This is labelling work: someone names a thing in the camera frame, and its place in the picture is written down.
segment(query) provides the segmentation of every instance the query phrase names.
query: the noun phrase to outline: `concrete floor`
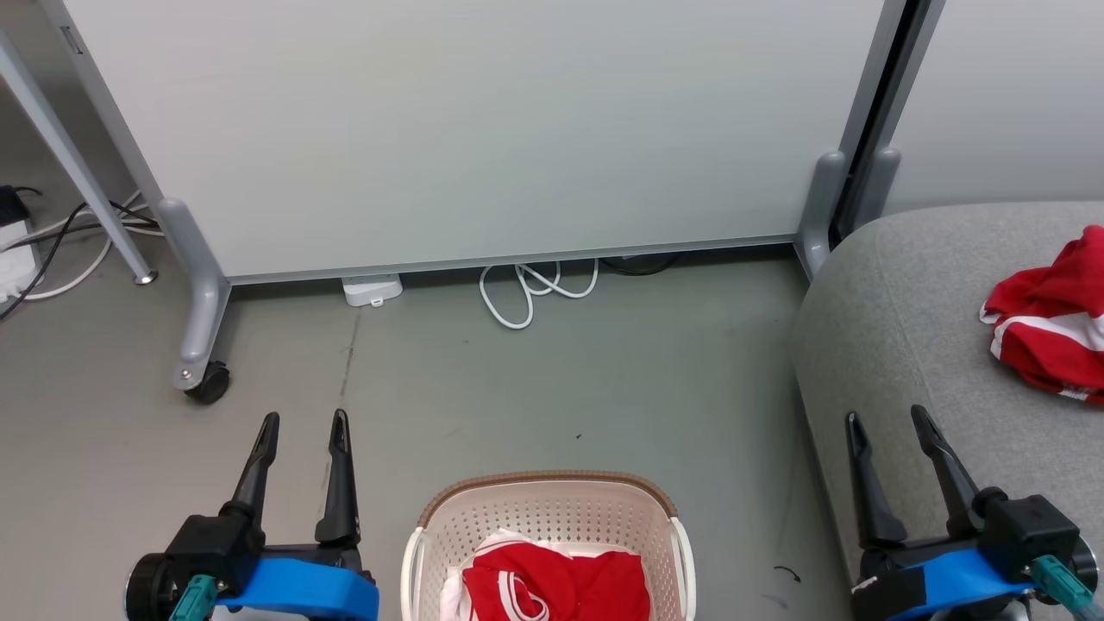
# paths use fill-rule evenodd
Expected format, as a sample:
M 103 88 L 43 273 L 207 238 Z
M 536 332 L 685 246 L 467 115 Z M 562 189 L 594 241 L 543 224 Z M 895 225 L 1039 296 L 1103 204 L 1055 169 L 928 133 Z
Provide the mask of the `concrete floor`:
M 162 241 L 139 242 L 155 284 L 131 284 L 113 251 L 82 286 L 0 324 L 6 617 L 120 618 L 132 564 L 217 511 L 273 410 L 265 530 L 309 541 L 340 407 L 383 620 L 400 619 L 403 547 L 438 491 L 538 469 L 627 471 L 668 492 L 694 546 L 699 619 L 847 618 L 785 350 L 805 286 L 793 259 L 603 273 L 585 299 L 538 299 L 520 333 L 493 322 L 471 272 L 410 277 L 379 309 L 349 307 L 335 281 L 241 290 L 219 343 L 233 385 L 202 407 L 169 382 L 187 281 Z M 74 243 L 59 273 L 99 243 Z M 500 272 L 490 295 L 517 316 Z

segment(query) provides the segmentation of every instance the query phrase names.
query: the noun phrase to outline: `laundry basket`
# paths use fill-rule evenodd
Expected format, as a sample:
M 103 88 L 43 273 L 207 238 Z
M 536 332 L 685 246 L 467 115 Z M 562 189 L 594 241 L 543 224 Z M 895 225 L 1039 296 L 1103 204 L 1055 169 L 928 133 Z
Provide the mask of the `laundry basket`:
M 521 472 L 453 485 L 422 512 L 406 544 L 403 621 L 438 621 L 449 567 L 461 567 L 491 533 L 506 528 L 559 543 L 572 556 L 640 555 L 651 621 L 692 621 L 693 552 L 670 498 L 630 474 Z

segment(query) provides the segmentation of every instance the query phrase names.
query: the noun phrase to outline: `gray upholstery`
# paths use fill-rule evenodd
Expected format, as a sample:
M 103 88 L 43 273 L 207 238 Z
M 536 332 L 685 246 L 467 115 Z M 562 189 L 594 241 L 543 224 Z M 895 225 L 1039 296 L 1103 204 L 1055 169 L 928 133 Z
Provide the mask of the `gray upholstery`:
M 1104 223 L 1104 202 L 926 209 L 863 227 L 828 259 L 798 316 L 793 355 L 852 578 L 861 550 L 843 431 L 850 410 L 911 537 L 946 534 L 938 483 L 909 418 L 920 403 L 979 486 L 1047 495 L 1104 550 L 1104 408 L 1029 387 L 992 358 L 991 326 L 978 320 L 994 285 L 1049 265 L 1092 223 Z M 1036 619 L 1068 618 L 1034 608 Z

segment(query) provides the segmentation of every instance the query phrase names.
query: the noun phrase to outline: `red cloth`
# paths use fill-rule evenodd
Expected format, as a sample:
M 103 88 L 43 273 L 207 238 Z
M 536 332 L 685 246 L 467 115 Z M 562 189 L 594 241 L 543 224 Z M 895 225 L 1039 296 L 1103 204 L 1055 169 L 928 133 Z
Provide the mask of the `red cloth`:
M 464 585 L 479 621 L 648 621 L 640 557 L 566 557 L 507 541 L 477 552 Z
M 1104 228 L 1086 227 L 1050 267 L 1013 274 L 981 308 L 989 349 L 1030 383 L 1104 402 Z

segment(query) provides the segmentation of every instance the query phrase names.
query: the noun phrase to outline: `brown basket rim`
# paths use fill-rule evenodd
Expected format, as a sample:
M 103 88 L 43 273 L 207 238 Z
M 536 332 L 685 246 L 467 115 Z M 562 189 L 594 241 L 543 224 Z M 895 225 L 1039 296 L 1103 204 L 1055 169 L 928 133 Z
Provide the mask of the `brown basket rim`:
M 635 474 L 628 474 L 625 472 L 605 472 L 601 470 L 541 470 L 512 472 L 491 476 L 477 476 L 475 478 L 467 478 L 454 485 L 449 485 L 444 492 L 437 494 L 432 501 L 429 501 L 429 504 L 426 505 L 424 511 L 422 511 L 422 516 L 418 517 L 417 525 L 421 528 L 427 528 L 429 526 L 429 519 L 433 518 L 433 514 L 437 513 L 440 505 L 460 492 L 467 492 L 468 490 L 476 490 L 479 487 L 490 487 L 493 485 L 530 483 L 535 481 L 599 481 L 603 483 L 624 483 L 647 492 L 648 495 L 659 503 L 659 506 L 664 507 L 664 511 L 667 513 L 667 517 L 678 517 L 679 515 L 678 509 L 675 508 L 675 503 L 671 502 L 671 498 L 664 493 L 662 490 L 647 478 L 636 476 Z

